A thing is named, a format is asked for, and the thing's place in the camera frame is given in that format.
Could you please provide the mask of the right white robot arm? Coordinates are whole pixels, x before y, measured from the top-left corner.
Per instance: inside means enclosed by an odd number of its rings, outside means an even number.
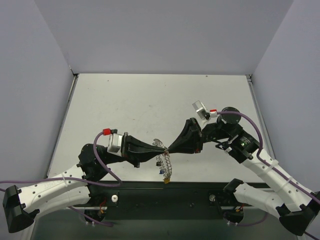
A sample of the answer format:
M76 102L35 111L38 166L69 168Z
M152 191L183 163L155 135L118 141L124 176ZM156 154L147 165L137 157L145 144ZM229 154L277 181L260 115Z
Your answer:
M188 119L169 146L169 153L197 154L205 143L216 143L218 149L251 170L272 189L272 193L267 193L235 178L225 186L224 192L237 203L276 217L292 234L306 234L320 212L320 193L298 183L268 154L257 125L236 108L225 107L222 111L201 108L196 112L204 121L204 127L200 127L195 118Z

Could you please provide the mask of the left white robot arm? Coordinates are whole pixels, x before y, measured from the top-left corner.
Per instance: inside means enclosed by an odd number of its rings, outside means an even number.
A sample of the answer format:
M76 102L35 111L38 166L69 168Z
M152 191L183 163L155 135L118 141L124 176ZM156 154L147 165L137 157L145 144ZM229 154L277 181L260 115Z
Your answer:
M8 232L20 232L36 219L66 207L100 204L103 194L94 186L117 188L123 184L110 164L128 162L138 168L141 163L168 153L161 143L147 144L106 128L92 144L81 149L78 163L62 173L26 181L24 187L18 187L19 181L9 181L11 186L3 191L2 202Z

